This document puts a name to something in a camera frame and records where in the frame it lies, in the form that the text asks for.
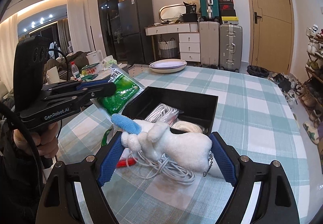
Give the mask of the person's left hand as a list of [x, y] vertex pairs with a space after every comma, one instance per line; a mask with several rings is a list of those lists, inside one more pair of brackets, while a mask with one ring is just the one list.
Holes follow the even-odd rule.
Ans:
[[[56, 134], [58, 131], [59, 126], [58, 123], [55, 122], [50, 124], [47, 131], [42, 135], [35, 132], [31, 133], [31, 137], [37, 146], [40, 156], [44, 156], [45, 158], [54, 158], [57, 154], [59, 147]], [[18, 129], [14, 130], [13, 139], [18, 149], [25, 151], [28, 155], [32, 154], [29, 144]]]

